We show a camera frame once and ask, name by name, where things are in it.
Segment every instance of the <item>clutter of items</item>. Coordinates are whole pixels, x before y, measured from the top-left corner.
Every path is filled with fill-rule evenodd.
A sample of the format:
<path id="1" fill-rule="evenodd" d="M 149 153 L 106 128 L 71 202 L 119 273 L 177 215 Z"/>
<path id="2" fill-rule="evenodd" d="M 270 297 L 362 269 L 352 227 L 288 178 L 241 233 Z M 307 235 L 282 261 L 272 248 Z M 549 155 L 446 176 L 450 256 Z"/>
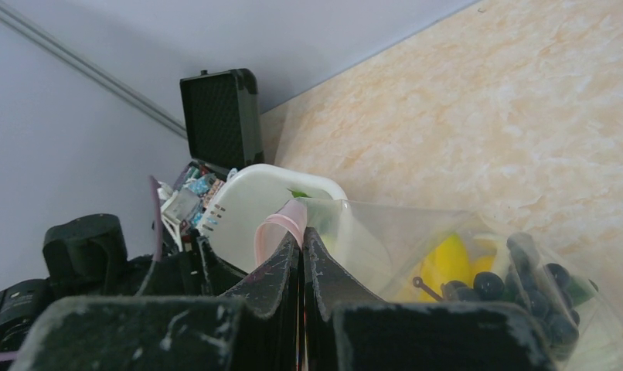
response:
<path id="1" fill-rule="evenodd" d="M 232 179 L 238 170 L 232 168 L 226 180 Z M 169 232 L 179 251 L 184 251 L 182 236 L 188 236 L 192 230 L 204 234 L 209 224 L 217 224 L 216 213 L 211 212 L 204 220 L 205 211 L 211 205 L 213 197 L 225 185 L 205 165 L 191 162 L 177 178 L 173 186 L 158 182 L 157 190 L 160 201 L 161 218 L 164 228 Z"/>

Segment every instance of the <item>black device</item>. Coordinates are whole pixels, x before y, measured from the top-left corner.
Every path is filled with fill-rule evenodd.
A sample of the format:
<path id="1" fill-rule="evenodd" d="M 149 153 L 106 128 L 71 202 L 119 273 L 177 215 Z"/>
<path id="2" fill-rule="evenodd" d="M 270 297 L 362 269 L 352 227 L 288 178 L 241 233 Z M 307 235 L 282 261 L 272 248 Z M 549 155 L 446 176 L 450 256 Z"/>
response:
<path id="1" fill-rule="evenodd" d="M 224 179 L 231 168 L 264 162 L 257 79 L 246 68 L 202 71 L 179 82 L 193 160 Z"/>
<path id="2" fill-rule="evenodd" d="M 115 215 L 94 214 L 53 226 L 43 256 L 56 296 L 83 294 L 100 283 L 100 294 L 110 294 L 127 264 L 121 222 Z"/>
<path id="3" fill-rule="evenodd" d="M 18 350 L 29 328 L 54 295 L 47 280 L 28 280 L 0 291 L 0 352 Z M 0 362 L 0 369 L 10 362 Z"/>

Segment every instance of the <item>white plastic container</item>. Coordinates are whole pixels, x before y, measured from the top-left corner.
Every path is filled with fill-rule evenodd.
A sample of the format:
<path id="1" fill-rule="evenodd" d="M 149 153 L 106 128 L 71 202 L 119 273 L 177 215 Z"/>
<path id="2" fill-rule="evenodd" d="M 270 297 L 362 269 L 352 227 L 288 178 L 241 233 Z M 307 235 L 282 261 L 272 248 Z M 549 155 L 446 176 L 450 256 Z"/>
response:
<path id="1" fill-rule="evenodd" d="M 347 199 L 331 179 L 273 165 L 248 166 L 220 189 L 203 216 L 203 234 L 214 252 L 243 271 L 253 271 L 255 231 L 293 198 L 291 190 L 314 199 Z"/>

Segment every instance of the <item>green leaf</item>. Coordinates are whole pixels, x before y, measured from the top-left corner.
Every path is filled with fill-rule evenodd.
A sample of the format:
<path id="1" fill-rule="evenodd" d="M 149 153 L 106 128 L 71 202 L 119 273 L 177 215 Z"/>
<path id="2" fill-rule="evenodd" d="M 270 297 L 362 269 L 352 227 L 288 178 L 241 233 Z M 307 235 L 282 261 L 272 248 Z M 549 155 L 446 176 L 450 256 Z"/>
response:
<path id="1" fill-rule="evenodd" d="M 293 198 L 298 198 L 298 197 L 307 197 L 308 199 L 311 198 L 307 195 L 307 193 L 302 192 L 302 191 L 295 191 L 293 189 L 289 189 L 289 192 L 291 192 L 291 195 L 293 196 Z"/>
<path id="2" fill-rule="evenodd" d="M 588 301 L 596 295 L 595 286 L 584 277 L 571 276 L 571 283 L 565 290 L 569 296 L 574 300 L 574 307 Z"/>

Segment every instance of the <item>textured case lid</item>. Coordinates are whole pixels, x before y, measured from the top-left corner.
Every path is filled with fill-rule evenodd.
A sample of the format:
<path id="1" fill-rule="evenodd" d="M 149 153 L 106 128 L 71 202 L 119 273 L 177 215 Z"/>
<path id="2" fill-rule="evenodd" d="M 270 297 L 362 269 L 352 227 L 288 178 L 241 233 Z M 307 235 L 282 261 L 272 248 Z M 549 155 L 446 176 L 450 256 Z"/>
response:
<path id="1" fill-rule="evenodd" d="M 180 81 L 191 157 L 224 169 L 244 168 L 240 90 L 257 94 L 247 70 L 229 70 Z"/>

